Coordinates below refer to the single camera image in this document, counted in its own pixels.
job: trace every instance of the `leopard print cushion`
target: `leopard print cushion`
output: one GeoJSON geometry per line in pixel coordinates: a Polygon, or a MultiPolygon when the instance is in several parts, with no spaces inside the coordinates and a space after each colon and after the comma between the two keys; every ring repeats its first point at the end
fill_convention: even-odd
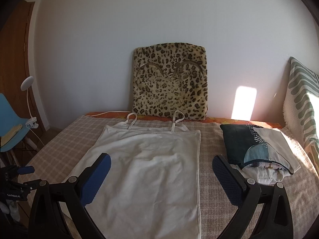
{"type": "Polygon", "coordinates": [[[203,47],[188,43],[139,47],[133,64],[134,112],[172,118],[179,110],[186,119],[205,119],[207,61],[203,47]]]}

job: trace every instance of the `striped pillow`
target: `striped pillow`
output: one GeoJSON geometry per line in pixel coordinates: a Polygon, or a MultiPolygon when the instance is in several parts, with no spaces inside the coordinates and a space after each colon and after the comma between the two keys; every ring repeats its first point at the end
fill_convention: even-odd
{"type": "Polygon", "coordinates": [[[319,122],[319,76],[293,57],[283,112],[287,127],[319,174],[316,130],[316,122],[319,122]]]}

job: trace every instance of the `white cord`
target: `white cord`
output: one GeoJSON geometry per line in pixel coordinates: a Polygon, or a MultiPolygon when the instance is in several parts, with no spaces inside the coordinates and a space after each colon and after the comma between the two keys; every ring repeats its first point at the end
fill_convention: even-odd
{"type": "MultiPolygon", "coordinates": [[[[26,126],[27,127],[27,126],[26,126]]],[[[31,128],[29,128],[29,127],[27,127],[28,129],[30,129],[32,132],[33,132],[33,130],[31,129],[31,128]]],[[[36,133],[34,133],[33,132],[33,134],[35,134],[36,136],[37,136],[37,134],[36,133]]],[[[43,144],[43,146],[44,146],[44,143],[42,142],[42,140],[37,136],[37,138],[41,141],[41,143],[43,144]]]]}
{"type": "Polygon", "coordinates": [[[100,114],[96,114],[96,115],[87,115],[87,116],[88,116],[88,117],[96,117],[96,116],[103,115],[103,114],[106,114],[106,113],[109,113],[109,112],[103,112],[103,113],[100,113],[100,114]]]}
{"type": "Polygon", "coordinates": [[[29,106],[28,94],[29,94],[29,88],[27,89],[27,104],[28,104],[28,109],[29,109],[30,117],[32,118],[31,111],[30,111],[30,106],[29,106]]]}

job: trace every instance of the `orange blanket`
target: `orange blanket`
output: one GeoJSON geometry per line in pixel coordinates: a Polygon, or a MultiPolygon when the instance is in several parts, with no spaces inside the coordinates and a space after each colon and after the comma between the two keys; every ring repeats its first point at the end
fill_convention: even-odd
{"type": "MultiPolygon", "coordinates": [[[[86,114],[86,116],[91,115],[97,115],[103,112],[89,112],[86,114]]],[[[95,118],[105,118],[105,119],[111,119],[111,118],[118,118],[118,119],[126,119],[129,112],[108,112],[103,115],[96,116],[95,118]]],[[[138,120],[160,120],[160,121],[169,121],[172,119],[168,118],[162,118],[162,117],[156,117],[156,116],[144,116],[144,115],[138,115],[138,120]]],[[[246,121],[246,120],[235,120],[235,119],[224,119],[224,118],[209,118],[206,117],[205,120],[200,120],[201,123],[212,123],[216,122],[219,124],[254,124],[261,127],[266,128],[282,128],[282,126],[279,123],[268,123],[268,122],[261,122],[261,121],[246,121]]]]}

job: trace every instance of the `blue gripper pad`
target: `blue gripper pad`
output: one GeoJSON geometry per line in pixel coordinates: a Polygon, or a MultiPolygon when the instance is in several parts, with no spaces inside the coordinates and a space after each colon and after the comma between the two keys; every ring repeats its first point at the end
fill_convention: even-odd
{"type": "Polygon", "coordinates": [[[80,202],[82,206],[92,203],[106,175],[111,169],[111,157],[106,153],[102,153],[92,166],[88,168],[93,168],[93,170],[81,187],[80,202]]]}
{"type": "Polygon", "coordinates": [[[34,173],[34,167],[33,166],[20,167],[17,170],[17,173],[20,174],[20,175],[28,174],[28,173],[34,173]]]}
{"type": "Polygon", "coordinates": [[[234,177],[234,175],[236,176],[236,174],[232,173],[232,167],[227,163],[225,159],[223,160],[221,160],[219,156],[214,157],[212,162],[214,174],[223,187],[230,203],[234,206],[240,207],[243,202],[243,191],[244,189],[246,190],[246,185],[239,184],[239,182],[234,177]]]}

